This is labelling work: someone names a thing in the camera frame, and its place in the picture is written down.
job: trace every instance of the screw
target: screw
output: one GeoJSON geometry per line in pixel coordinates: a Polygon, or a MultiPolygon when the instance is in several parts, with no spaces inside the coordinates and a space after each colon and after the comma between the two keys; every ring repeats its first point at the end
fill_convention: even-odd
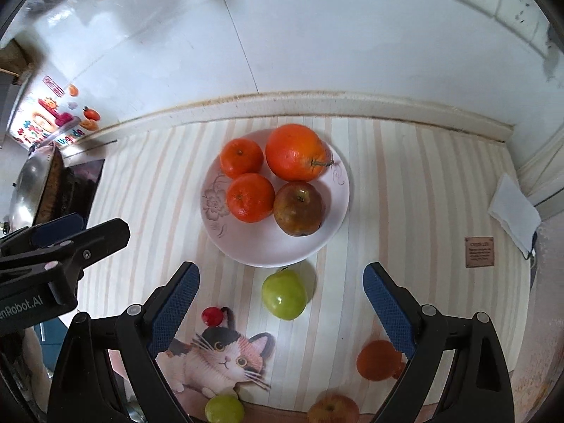
{"type": "Polygon", "coordinates": [[[127,314],[130,316],[139,315],[141,313],[141,305],[134,304],[130,305],[127,310],[127,314]]]}
{"type": "Polygon", "coordinates": [[[86,317],[86,313],[80,312],[80,313],[77,313],[77,314],[74,316],[74,320],[73,320],[73,321],[74,321],[75,323],[83,323],[83,322],[86,321],[86,318],[87,318],[87,317],[86,317]]]}
{"type": "Polygon", "coordinates": [[[490,320],[490,317],[487,315],[487,313],[484,313],[484,312],[478,312],[478,314],[476,315],[476,318],[481,323],[487,323],[490,320]]]}
{"type": "Polygon", "coordinates": [[[45,267],[43,267],[45,270],[51,270],[54,269],[55,267],[57,267],[57,265],[59,265],[59,262],[57,260],[52,260],[51,262],[48,262],[47,264],[45,264],[45,267]]]}
{"type": "Polygon", "coordinates": [[[433,307],[432,305],[426,304],[423,305],[421,308],[421,311],[423,312],[424,315],[427,316],[435,316],[436,315],[436,308],[433,307]]]}

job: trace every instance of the cooking pot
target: cooking pot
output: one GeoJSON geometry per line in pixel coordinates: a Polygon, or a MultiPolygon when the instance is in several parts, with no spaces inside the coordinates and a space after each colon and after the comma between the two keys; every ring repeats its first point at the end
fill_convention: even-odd
{"type": "Polygon", "coordinates": [[[25,161],[10,202],[10,230],[54,219],[63,185],[63,157],[54,143],[35,149],[25,161]]]}

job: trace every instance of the brown pear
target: brown pear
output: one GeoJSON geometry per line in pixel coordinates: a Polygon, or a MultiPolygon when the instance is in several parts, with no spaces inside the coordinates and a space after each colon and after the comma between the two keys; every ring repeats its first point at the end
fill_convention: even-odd
{"type": "Polygon", "coordinates": [[[325,206],[321,194],[311,184],[295,181],[285,184],[274,199],[274,219],[293,237],[305,237],[321,227],[325,206]]]}

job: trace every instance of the red cherry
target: red cherry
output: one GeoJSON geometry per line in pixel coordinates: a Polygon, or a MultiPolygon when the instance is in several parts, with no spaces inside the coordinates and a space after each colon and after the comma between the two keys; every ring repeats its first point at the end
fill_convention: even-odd
{"type": "Polygon", "coordinates": [[[210,327],[216,327],[223,321],[223,312],[217,307],[208,307],[202,312],[202,321],[210,327]]]}

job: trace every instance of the black clamp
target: black clamp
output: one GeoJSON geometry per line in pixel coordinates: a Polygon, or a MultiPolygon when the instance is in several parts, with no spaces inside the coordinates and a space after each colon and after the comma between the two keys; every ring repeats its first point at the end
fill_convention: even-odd
{"type": "Polygon", "coordinates": [[[372,423],[413,423],[446,350],[452,366],[433,418],[428,423],[513,423],[507,364],[490,317],[442,315],[419,305],[379,263],[363,275],[364,290],[396,350],[408,363],[372,423]]]}
{"type": "Polygon", "coordinates": [[[127,246],[129,227],[121,219],[81,231],[76,216],[21,229],[0,243],[0,337],[75,309],[84,269],[127,246]]]}
{"type": "Polygon", "coordinates": [[[121,315],[74,316],[55,368],[47,423],[131,423],[119,398],[108,350],[121,353],[129,381],[148,421],[198,423],[170,390],[154,361],[174,338],[200,286],[197,266],[185,262],[165,287],[121,315]]]}

